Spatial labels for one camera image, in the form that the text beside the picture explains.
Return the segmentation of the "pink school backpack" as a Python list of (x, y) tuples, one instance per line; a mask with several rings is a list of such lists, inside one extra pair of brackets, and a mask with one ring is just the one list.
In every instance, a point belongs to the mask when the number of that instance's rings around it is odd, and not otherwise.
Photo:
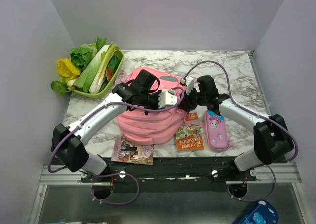
[[(154, 82), (151, 89), (169, 90), (180, 86), (181, 78), (172, 74), (159, 71), (150, 67), (139, 67), (130, 73), (124, 82), (136, 79), (142, 70), (156, 76), (160, 83)], [(189, 121), (187, 112), (179, 108), (173, 108), (164, 112), (145, 114), (136, 109), (126, 111), (117, 116), (120, 131), (129, 141), (138, 145), (159, 145), (169, 141), (182, 126), (200, 126), (201, 122)]]

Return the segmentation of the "pink cartoon pencil case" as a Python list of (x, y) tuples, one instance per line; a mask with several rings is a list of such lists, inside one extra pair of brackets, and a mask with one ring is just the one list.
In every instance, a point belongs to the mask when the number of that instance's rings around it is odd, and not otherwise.
[(213, 150), (222, 151), (234, 146), (233, 140), (228, 139), (225, 118), (215, 112), (206, 110), (204, 129), (209, 147)]

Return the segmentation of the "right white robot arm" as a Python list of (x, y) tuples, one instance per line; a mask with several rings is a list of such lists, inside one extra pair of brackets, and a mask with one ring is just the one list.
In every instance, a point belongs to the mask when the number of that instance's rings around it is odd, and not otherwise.
[(294, 149), (284, 118), (279, 114), (268, 116), (234, 103), (229, 95), (218, 92), (211, 76), (197, 79), (188, 76), (182, 78), (180, 83), (186, 87), (186, 91), (178, 107), (190, 112), (197, 106), (205, 106), (208, 115), (205, 122), (209, 132), (218, 128), (222, 118), (231, 119), (252, 132), (254, 147), (237, 156), (228, 166), (230, 179), (239, 180), (252, 167), (278, 162)]

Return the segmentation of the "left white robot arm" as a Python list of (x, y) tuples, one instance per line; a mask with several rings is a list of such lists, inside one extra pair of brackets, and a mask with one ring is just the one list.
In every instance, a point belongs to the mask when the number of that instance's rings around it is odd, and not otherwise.
[(130, 108), (156, 112), (160, 91), (153, 89), (153, 84), (159, 85), (159, 78), (142, 69), (135, 79), (115, 85), (106, 99), (81, 119), (68, 126), (57, 125), (53, 131), (48, 170), (55, 171), (51, 164), (57, 157), (72, 172), (83, 169), (91, 172), (97, 181), (106, 181), (110, 174), (106, 161), (87, 152), (85, 146), (108, 122)]

